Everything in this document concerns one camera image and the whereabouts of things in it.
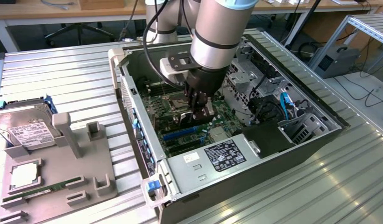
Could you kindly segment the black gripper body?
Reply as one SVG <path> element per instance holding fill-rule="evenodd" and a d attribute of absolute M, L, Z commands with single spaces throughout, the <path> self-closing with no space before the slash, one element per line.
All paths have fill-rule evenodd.
<path fill-rule="evenodd" d="M 194 93 L 204 93 L 210 97 L 221 87 L 229 66 L 220 69 L 208 69 L 205 67 L 188 70 L 185 78 L 185 94 L 190 98 Z"/>

